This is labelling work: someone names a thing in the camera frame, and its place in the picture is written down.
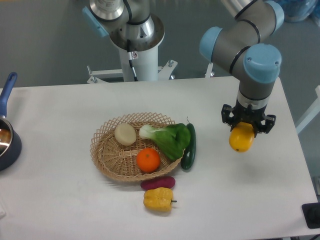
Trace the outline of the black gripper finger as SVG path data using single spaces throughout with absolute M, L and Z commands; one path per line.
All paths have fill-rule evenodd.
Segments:
M 234 129 L 237 124 L 236 117 L 234 115 L 235 108 L 228 104 L 224 104 L 221 109 L 221 119 L 224 124 L 230 127 L 230 131 Z
M 276 116 L 273 114 L 259 116 L 253 121 L 254 137 L 258 134 L 268 134 L 276 123 Z

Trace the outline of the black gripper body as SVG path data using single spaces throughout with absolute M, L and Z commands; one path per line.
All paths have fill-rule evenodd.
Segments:
M 253 106 L 244 107 L 237 102 L 232 111 L 232 125 L 236 126 L 240 122 L 259 125 L 265 119 L 265 109 L 265 106 L 259 109 L 254 109 Z

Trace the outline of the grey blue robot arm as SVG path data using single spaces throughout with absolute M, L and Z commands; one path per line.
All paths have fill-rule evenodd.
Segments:
M 283 24 L 283 9 L 271 0 L 225 0 L 223 4 L 236 20 L 235 26 L 229 30 L 212 27 L 199 43 L 204 58 L 239 80 L 236 104 L 222 107 L 222 121 L 232 129 L 244 122 L 252 125 L 255 134 L 267 134 L 276 117 L 266 115 L 265 109 L 282 56 L 264 39 Z M 126 82 L 160 79 L 158 47 L 165 29 L 151 13 L 149 1 L 91 0 L 82 14 L 100 37 L 110 37 L 118 48 Z

